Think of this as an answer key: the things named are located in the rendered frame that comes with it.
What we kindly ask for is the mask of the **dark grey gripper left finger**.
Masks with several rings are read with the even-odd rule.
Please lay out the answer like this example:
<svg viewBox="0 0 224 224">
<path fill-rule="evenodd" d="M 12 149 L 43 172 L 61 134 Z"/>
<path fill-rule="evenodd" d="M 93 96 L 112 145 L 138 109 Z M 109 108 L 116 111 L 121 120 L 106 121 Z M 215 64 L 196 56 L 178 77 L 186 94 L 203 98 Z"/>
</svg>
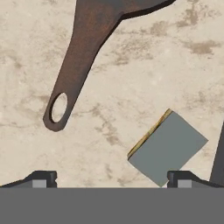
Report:
<svg viewBox="0 0 224 224">
<path fill-rule="evenodd" d="M 3 188 L 56 188 L 56 179 L 56 171 L 33 171 L 26 178 L 3 185 Z"/>
</svg>

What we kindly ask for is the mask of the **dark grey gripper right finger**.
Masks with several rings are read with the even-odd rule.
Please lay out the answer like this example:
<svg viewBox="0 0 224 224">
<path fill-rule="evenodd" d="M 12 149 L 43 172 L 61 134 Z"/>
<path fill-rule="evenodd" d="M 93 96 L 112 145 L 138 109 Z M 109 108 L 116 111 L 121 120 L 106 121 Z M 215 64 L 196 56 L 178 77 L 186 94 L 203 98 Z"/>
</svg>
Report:
<svg viewBox="0 0 224 224">
<path fill-rule="evenodd" d="M 223 185 L 200 179 L 191 171 L 168 171 L 167 179 L 168 188 L 223 188 Z"/>
</svg>

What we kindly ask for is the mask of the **grey and yellow sponge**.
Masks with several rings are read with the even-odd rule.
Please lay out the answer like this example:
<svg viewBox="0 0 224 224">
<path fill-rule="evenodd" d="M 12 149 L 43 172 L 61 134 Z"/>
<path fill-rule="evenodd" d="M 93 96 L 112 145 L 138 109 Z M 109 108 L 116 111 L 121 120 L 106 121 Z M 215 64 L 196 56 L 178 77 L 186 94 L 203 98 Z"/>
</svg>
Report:
<svg viewBox="0 0 224 224">
<path fill-rule="evenodd" d="M 168 171 L 179 171 L 207 139 L 179 114 L 167 109 L 128 153 L 128 161 L 156 185 L 167 182 Z"/>
</svg>

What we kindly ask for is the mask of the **rusty brown cast-iron pan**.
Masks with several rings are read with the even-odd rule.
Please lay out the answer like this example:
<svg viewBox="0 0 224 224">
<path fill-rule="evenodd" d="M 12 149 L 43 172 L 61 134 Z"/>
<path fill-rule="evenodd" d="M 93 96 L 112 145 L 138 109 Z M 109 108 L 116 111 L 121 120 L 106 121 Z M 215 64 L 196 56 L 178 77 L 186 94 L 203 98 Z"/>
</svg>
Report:
<svg viewBox="0 0 224 224">
<path fill-rule="evenodd" d="M 52 131 L 65 128 L 95 57 L 107 38 L 126 18 L 160 10 L 175 0 L 76 0 L 73 33 L 43 122 Z M 53 120 L 53 105 L 60 94 L 67 97 L 66 111 Z"/>
</svg>

